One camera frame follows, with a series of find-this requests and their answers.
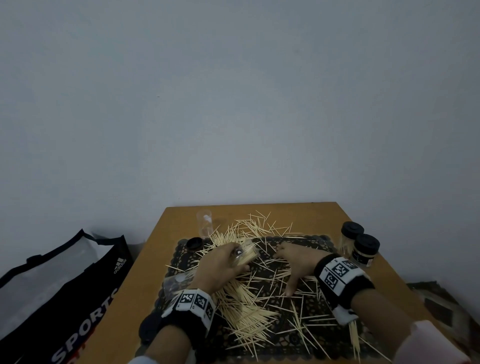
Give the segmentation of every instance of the black wristband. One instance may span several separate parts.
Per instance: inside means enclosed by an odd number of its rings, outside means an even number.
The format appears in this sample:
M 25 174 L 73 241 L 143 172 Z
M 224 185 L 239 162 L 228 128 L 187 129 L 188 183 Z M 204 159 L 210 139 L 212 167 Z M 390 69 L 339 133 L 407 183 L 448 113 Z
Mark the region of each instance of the black wristband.
M 332 288 L 332 286 L 335 286 L 334 281 L 336 280 L 343 283 L 342 277 L 348 271 L 350 270 L 355 271 L 355 269 L 360 269 L 360 268 L 358 268 L 355 264 L 353 264 L 349 260 L 343 259 L 343 261 L 339 263 L 339 265 L 341 266 L 340 271 L 343 274 L 339 274 L 338 272 L 336 273 L 334 272 L 334 270 L 329 270 L 329 272 L 331 273 L 331 276 L 333 277 L 332 281 L 330 281 L 331 285 L 329 285 L 323 279 L 320 278 L 320 275 L 322 274 L 327 264 L 329 264 L 331 261 L 333 261 L 336 258 L 341 258 L 341 256 L 338 254 L 330 254 L 322 258 L 322 260 L 320 260 L 320 262 L 318 262 L 317 266 L 315 267 L 314 274 L 318 279 L 320 288 L 322 289 L 322 293 L 324 294 L 324 297 L 327 300 L 327 303 L 330 305 L 330 308 L 334 309 L 335 307 L 340 305 L 343 308 L 348 310 L 351 307 L 351 302 L 353 297 L 358 292 L 366 289 L 374 289 L 375 286 L 367 277 L 365 277 L 364 275 L 359 275 L 357 277 L 354 277 L 353 279 L 350 278 L 351 280 L 345 283 L 343 290 L 339 293 L 339 295 L 337 295 L 333 290 L 334 288 Z
M 168 325 L 180 328 L 190 339 L 194 350 L 205 340 L 206 328 L 202 319 L 190 311 L 172 311 L 171 314 L 162 318 L 158 331 Z

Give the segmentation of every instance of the forearm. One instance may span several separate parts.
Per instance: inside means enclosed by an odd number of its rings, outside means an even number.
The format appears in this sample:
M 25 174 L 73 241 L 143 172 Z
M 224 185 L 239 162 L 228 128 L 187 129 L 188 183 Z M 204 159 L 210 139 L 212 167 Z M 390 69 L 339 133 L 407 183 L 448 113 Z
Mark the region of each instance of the forearm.
M 150 344 L 145 355 L 158 364 L 184 364 L 191 347 L 190 340 L 182 329 L 165 326 Z
M 413 320 L 377 290 L 360 291 L 351 307 L 391 357 L 410 335 Z

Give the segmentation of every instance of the clear cylindrical container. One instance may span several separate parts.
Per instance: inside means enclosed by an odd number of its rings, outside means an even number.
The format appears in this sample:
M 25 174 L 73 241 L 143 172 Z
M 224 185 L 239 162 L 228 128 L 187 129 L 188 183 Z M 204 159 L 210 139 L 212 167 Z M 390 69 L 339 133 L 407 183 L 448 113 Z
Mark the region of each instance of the clear cylindrical container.
M 212 212 L 200 210 L 197 212 L 198 233 L 202 239 L 209 238 L 213 234 Z
M 341 230 L 342 233 L 340 234 L 340 242 L 336 247 L 338 253 L 343 255 L 345 258 L 350 258 L 353 252 L 353 242 L 358 234 L 363 234 L 364 231 L 365 229 L 363 226 L 357 224 L 356 222 L 344 222 Z
M 360 267 L 368 268 L 380 249 L 380 242 L 368 234 L 359 234 L 355 239 L 352 260 Z

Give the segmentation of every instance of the clear plastic jar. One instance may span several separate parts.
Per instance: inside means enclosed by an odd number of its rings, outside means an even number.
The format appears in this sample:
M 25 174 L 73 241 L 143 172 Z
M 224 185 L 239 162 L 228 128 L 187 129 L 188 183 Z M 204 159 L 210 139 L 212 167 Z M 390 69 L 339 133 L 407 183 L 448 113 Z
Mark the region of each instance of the clear plastic jar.
M 345 258 L 349 258 L 353 252 L 353 242 L 358 234 L 363 234 L 365 229 L 360 224 L 353 221 L 346 221 L 342 225 L 340 234 L 340 242 L 336 246 L 336 250 L 339 254 Z
M 372 265 L 379 248 L 380 242 L 375 237 L 359 234 L 354 242 L 352 260 L 358 266 L 368 268 Z

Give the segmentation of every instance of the wristband with qr markers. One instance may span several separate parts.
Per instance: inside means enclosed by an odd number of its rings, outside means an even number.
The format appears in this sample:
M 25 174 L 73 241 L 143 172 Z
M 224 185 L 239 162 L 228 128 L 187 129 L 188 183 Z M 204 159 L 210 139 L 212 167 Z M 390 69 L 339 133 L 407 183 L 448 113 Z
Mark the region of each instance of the wristband with qr markers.
M 174 298 L 165 312 L 158 331 L 174 325 L 187 334 L 193 349 L 197 349 L 208 335 L 215 313 L 212 298 L 200 289 L 184 290 Z
M 315 267 L 314 274 L 330 309 L 341 325 L 358 318 L 350 309 L 353 296 L 364 289 L 375 288 L 362 269 L 338 254 L 324 257 Z

